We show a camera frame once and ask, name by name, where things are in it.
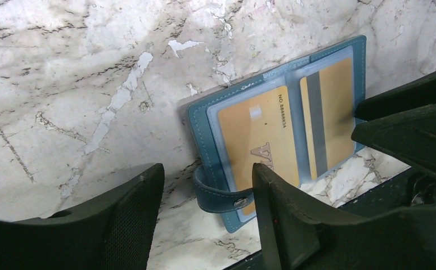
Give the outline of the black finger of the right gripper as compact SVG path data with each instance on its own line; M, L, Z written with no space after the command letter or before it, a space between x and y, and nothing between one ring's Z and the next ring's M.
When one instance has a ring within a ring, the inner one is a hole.
M436 179L436 71L362 101L353 141Z

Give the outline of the blue card holder wallet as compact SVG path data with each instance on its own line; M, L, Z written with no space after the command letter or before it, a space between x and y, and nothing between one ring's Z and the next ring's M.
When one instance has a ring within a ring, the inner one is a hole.
M326 177L363 146L351 134L366 97L364 35L203 97L187 108L201 158L197 203L234 233L256 216L255 163L294 187Z

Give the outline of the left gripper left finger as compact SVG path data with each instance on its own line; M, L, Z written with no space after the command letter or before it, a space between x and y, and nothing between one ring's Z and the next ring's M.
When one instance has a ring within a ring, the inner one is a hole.
M48 218L0 220L0 269L146 269L164 181L157 163Z

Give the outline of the gold credit card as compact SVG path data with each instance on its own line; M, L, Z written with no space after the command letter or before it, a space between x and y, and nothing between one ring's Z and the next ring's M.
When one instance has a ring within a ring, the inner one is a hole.
M316 67L300 79L311 180L340 165L355 150L353 60Z
M291 185L300 184L287 87L282 85L220 109L217 119L227 151L226 167L241 191L252 187L255 163Z

